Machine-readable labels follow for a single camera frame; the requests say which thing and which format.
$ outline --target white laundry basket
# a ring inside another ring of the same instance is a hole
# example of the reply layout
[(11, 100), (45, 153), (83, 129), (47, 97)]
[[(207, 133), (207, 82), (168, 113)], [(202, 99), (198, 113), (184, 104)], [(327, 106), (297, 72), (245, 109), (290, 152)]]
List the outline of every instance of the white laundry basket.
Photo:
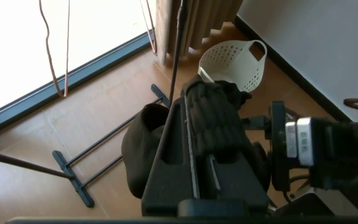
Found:
[[(264, 56), (258, 61), (249, 51), (253, 43), (260, 43)], [(267, 48), (259, 40), (229, 40), (208, 49), (201, 57), (198, 74), (206, 82), (225, 80), (235, 83), (240, 91), (256, 89), (264, 74)]]

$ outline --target gray wall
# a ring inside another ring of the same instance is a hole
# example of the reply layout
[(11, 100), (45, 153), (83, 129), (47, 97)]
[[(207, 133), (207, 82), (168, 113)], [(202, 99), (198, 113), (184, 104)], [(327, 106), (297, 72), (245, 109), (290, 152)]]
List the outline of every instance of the gray wall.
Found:
[(244, 0), (238, 16), (350, 119), (358, 98), (358, 0)]

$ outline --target baseboard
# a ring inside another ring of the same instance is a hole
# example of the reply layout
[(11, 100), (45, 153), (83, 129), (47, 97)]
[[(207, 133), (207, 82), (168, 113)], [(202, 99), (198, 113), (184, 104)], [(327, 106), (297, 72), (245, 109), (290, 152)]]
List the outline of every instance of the baseboard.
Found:
[(351, 121), (337, 106), (318, 91), (308, 80), (306, 80), (297, 70), (295, 70), (279, 53), (277, 53), (266, 41), (264, 41), (255, 31), (253, 31), (238, 16), (233, 24), (248, 38), (261, 40), (267, 47), (267, 56), (286, 73), (300, 88), (310, 95), (322, 108), (324, 108), (337, 121)]

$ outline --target sunlight on floor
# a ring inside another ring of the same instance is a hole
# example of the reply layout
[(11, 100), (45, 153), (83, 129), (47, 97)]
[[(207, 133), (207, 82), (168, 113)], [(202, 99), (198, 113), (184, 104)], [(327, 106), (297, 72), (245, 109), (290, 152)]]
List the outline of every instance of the sunlight on floor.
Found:
[[(155, 1), (150, 1), (155, 8)], [(43, 0), (57, 76), (65, 72), (68, 0)], [(69, 70), (144, 33), (139, 0), (70, 2)], [(36, 0), (0, 0), (0, 107), (52, 81)]]

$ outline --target curtain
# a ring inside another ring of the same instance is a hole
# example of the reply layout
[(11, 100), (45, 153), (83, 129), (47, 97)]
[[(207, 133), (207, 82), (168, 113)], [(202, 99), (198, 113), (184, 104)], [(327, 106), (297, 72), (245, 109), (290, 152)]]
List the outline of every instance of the curtain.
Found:
[[(156, 0), (155, 41), (157, 57), (165, 64), (167, 54), (173, 55), (177, 33), (177, 15), (181, 0)], [(180, 56), (189, 47), (201, 48), (203, 38), (211, 29), (221, 29), (223, 22), (234, 20), (242, 0), (188, 0), (188, 15), (183, 31)]]

